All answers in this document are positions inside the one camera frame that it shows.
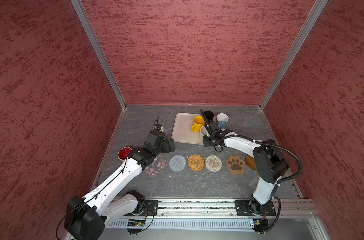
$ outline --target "black mug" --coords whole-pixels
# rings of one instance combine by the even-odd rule
[[[204,115],[207,119],[208,122],[211,122],[214,120],[214,114],[213,112],[210,112],[210,111],[204,111]]]

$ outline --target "black mounting plate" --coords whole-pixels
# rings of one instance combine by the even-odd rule
[[[237,211],[237,215],[238,216],[253,216],[253,217],[257,217],[255,215],[252,214],[252,212],[250,211],[245,211],[245,206],[249,205],[249,200],[235,200],[235,209]],[[276,212],[274,209],[274,205],[273,202],[270,201],[266,204],[266,216],[276,216]]]
[[[151,210],[154,213],[154,216],[157,215],[157,211],[158,211],[158,200],[146,200],[145,199],[145,207],[147,207],[148,210]],[[144,216],[145,215],[145,211],[143,211],[141,214],[139,214],[138,216]],[[137,215],[133,215],[133,214],[126,214],[125,216],[137,216]]]

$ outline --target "red mug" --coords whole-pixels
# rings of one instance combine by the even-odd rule
[[[131,151],[131,147],[123,147],[121,148],[121,150],[118,152],[118,158],[121,162],[124,162],[127,158],[127,155],[129,154],[129,152]]]

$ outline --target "textured red wall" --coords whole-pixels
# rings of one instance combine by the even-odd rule
[[[314,4],[82,2],[131,104],[259,104]]]
[[[119,112],[69,0],[0,1],[1,240],[55,239]]]
[[[265,112],[331,238],[364,239],[364,0],[329,0]]]

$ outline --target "tray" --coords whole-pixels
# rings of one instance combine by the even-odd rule
[[[191,126],[194,124],[194,117],[200,114],[194,113],[177,113],[175,115],[173,133],[171,138],[175,142],[191,143],[203,145],[202,140],[199,138],[199,132],[192,132]]]

